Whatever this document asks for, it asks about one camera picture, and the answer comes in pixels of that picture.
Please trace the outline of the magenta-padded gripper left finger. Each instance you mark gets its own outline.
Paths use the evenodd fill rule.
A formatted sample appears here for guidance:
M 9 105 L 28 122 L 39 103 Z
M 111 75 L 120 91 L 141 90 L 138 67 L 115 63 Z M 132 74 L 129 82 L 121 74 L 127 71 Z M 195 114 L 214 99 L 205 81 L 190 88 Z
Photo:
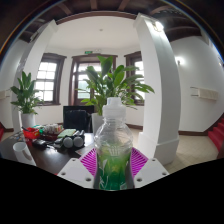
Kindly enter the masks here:
M 96 150 L 91 149 L 79 159 L 71 158 L 59 171 L 58 176 L 84 188 L 94 187 L 97 174 Z

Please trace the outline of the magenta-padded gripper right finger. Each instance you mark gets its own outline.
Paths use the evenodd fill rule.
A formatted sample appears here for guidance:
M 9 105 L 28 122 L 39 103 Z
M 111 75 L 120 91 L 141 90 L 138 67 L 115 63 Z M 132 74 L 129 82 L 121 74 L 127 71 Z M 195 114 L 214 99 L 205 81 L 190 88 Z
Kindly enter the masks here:
M 156 158 L 149 159 L 136 148 L 131 152 L 130 171 L 135 188 L 143 187 L 169 175 Z

